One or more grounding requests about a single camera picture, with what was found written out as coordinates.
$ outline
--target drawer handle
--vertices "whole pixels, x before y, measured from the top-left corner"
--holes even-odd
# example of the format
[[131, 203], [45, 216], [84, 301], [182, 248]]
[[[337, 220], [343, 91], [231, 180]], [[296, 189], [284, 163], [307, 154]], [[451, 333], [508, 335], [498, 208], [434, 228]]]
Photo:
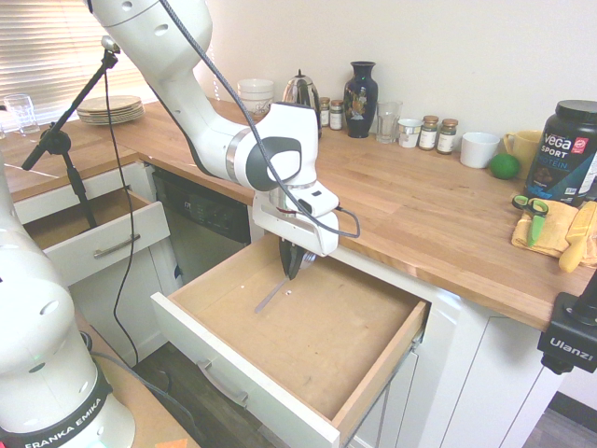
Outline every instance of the drawer handle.
[[207, 380], [214, 385], [214, 387], [219, 390], [224, 397], [233, 401], [234, 403], [241, 406], [243, 409], [246, 409], [247, 400], [249, 399], [249, 394], [246, 392], [240, 392], [239, 394], [235, 395], [230, 392], [224, 385], [222, 385], [216, 378], [209, 372], [209, 368], [212, 367], [212, 361], [209, 359], [207, 361], [197, 361], [197, 367], [199, 367], [201, 373], [207, 378]]
[[122, 243], [118, 243], [117, 245], [113, 245], [112, 247], [108, 247], [107, 249], [96, 250], [95, 252], [93, 252], [93, 257], [95, 259], [100, 259], [101, 257], [105, 257], [108, 254], [116, 252], [117, 250], [121, 249], [122, 247], [126, 247], [127, 245], [132, 244], [133, 241], [137, 241], [139, 238], [141, 238], [141, 235], [139, 233], [136, 233], [134, 236], [129, 238], [127, 241], [123, 241]]

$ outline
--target butcher block countertop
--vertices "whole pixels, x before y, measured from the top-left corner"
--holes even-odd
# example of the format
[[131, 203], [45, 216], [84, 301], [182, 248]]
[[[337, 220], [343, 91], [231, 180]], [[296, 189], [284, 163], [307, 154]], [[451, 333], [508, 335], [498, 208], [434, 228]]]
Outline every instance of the butcher block countertop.
[[[214, 105], [221, 115], [243, 122], [233, 104]], [[107, 127], [73, 121], [64, 129], [83, 177], [116, 166]], [[124, 162], [147, 161], [251, 204], [249, 189], [199, 171], [185, 137], [160, 104], [146, 105], [141, 119], [119, 124], [115, 132]], [[67, 183], [58, 156], [46, 154], [35, 173], [17, 168], [35, 146], [30, 140], [17, 134], [0, 140], [15, 201]], [[341, 245], [536, 329], [547, 327], [560, 291], [580, 294], [592, 274], [584, 267], [563, 273], [556, 259], [514, 247], [510, 237], [521, 212], [510, 201], [522, 191], [522, 181], [465, 167], [458, 154], [382, 145], [373, 135], [353, 139], [325, 128], [317, 173], [342, 206], [360, 217], [361, 237], [342, 237]], [[354, 229], [345, 216], [340, 225]]]

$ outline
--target white mug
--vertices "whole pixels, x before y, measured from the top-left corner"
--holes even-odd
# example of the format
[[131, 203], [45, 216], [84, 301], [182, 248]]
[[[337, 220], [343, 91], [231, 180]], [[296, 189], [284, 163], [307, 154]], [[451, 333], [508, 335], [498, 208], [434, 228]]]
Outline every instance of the white mug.
[[487, 168], [499, 143], [499, 137], [490, 133], [466, 133], [460, 152], [461, 164], [471, 168]]

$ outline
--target black dishwasher panel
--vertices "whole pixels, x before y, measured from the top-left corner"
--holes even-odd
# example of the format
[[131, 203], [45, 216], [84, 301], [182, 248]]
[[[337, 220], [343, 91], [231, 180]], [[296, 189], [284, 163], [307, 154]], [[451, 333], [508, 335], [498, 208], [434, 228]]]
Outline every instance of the black dishwasher panel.
[[164, 206], [230, 240], [251, 243], [245, 204], [160, 168], [153, 177]]

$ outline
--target stack of plates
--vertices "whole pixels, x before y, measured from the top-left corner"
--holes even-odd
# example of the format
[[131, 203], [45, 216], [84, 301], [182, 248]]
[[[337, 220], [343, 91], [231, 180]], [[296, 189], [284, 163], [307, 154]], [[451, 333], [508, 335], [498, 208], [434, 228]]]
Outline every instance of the stack of plates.
[[[108, 111], [105, 107], [105, 97], [90, 98], [83, 101], [76, 109], [76, 112], [84, 123], [97, 126], [109, 124]], [[138, 119], [145, 112], [141, 98], [137, 96], [120, 95], [110, 97], [110, 114], [113, 124]]]

